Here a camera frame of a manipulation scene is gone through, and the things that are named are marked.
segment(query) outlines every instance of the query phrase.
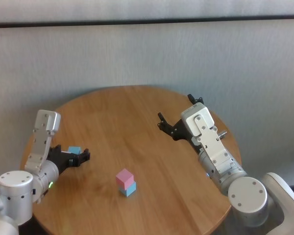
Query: pink cube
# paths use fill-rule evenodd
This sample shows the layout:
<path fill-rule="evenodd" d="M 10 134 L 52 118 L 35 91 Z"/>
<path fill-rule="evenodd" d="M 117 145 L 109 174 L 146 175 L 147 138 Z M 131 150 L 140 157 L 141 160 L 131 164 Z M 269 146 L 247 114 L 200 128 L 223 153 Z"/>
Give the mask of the pink cube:
<path fill-rule="evenodd" d="M 134 183 L 134 175 L 124 168 L 117 174 L 116 181 L 120 188 L 127 190 Z"/>

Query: wooden table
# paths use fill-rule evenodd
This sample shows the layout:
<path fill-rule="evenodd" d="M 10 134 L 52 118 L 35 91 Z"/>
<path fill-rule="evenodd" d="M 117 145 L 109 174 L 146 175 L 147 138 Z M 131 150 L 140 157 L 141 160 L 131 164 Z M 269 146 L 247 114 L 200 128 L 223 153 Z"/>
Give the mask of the wooden table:
<path fill-rule="evenodd" d="M 59 132 L 52 145 L 89 148 L 91 159 L 67 169 L 33 211 L 52 235 L 204 235 L 230 210 L 186 141 L 173 141 L 157 127 L 157 113 L 175 124 L 189 108 L 187 97 L 148 86 L 96 91 L 57 109 Z M 241 163 L 231 132 L 222 140 Z M 22 166 L 32 140 L 28 142 Z M 127 168 L 137 191 L 125 198 L 115 182 Z"/>

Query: blue cube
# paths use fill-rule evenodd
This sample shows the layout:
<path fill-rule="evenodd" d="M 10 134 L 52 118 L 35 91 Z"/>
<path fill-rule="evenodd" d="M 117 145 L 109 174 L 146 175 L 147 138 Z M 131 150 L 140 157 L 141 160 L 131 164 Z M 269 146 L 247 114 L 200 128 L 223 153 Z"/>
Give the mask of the blue cube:
<path fill-rule="evenodd" d="M 131 195 L 133 192 L 135 192 L 136 190 L 136 182 L 134 181 L 134 183 L 132 183 L 130 185 L 130 187 L 128 187 L 126 190 L 124 190 L 123 188 L 119 187 L 119 190 L 121 193 L 123 193 L 126 197 L 128 197 L 129 195 Z"/>
<path fill-rule="evenodd" d="M 74 153 L 74 154 L 81 154 L 82 153 L 80 147 L 77 147 L 77 146 L 70 146 L 68 149 L 68 152 Z"/>

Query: cylindrical joint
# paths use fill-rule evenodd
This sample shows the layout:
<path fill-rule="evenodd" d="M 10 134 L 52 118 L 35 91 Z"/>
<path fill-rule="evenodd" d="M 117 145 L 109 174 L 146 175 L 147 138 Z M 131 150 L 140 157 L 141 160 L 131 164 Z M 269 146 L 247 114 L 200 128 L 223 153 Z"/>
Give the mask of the cylindrical joint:
<path fill-rule="evenodd" d="M 236 218 L 247 227 L 258 227 L 268 217 L 268 194 L 265 186 L 251 177 L 241 177 L 229 187 L 228 198 Z"/>
<path fill-rule="evenodd" d="M 57 181 L 59 177 L 59 170 L 56 164 L 46 160 L 42 165 L 41 171 L 38 175 L 34 175 L 33 179 L 33 200 L 36 202 L 49 188 L 51 182 Z"/>
<path fill-rule="evenodd" d="M 18 225 L 13 219 L 0 215 L 0 235 L 19 235 Z"/>
<path fill-rule="evenodd" d="M 214 184 L 221 191 L 221 193 L 225 196 L 227 196 L 228 188 L 234 180 L 247 175 L 244 169 L 230 153 L 229 156 L 232 160 L 231 166 L 229 166 L 229 170 L 227 172 L 225 172 L 223 175 L 220 175 L 208 157 L 207 153 L 205 151 L 201 151 L 199 154 L 200 164 L 205 169 Z"/>
<path fill-rule="evenodd" d="M 10 171 L 0 176 L 1 215 L 7 215 L 22 225 L 32 217 L 33 176 L 26 171 Z"/>

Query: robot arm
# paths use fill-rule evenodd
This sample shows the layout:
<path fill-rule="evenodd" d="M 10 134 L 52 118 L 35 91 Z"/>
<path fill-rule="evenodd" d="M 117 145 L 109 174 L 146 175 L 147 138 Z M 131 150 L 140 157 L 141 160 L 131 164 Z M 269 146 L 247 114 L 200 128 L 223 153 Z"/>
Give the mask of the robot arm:
<path fill-rule="evenodd" d="M 181 114 L 174 126 L 158 114 L 160 130 L 174 140 L 187 140 L 199 156 L 199 161 L 222 194 L 228 196 L 238 220 L 248 227 L 262 225 L 268 217 L 268 193 L 284 212 L 284 222 L 268 235 L 294 235 L 294 193 L 286 182 L 274 173 L 268 173 L 263 183 L 247 177 L 231 153 L 220 141 L 221 135 L 202 99 L 189 95 L 193 106 Z"/>
<path fill-rule="evenodd" d="M 14 227 L 30 220 L 32 203 L 40 203 L 59 174 L 68 167 L 80 166 L 90 159 L 88 149 L 81 154 L 73 154 L 62 152 L 60 145 L 50 148 L 60 119 L 56 112 L 39 110 L 33 130 L 34 142 L 25 170 L 10 171 L 0 176 L 0 234 L 8 227 L 12 231 Z"/>

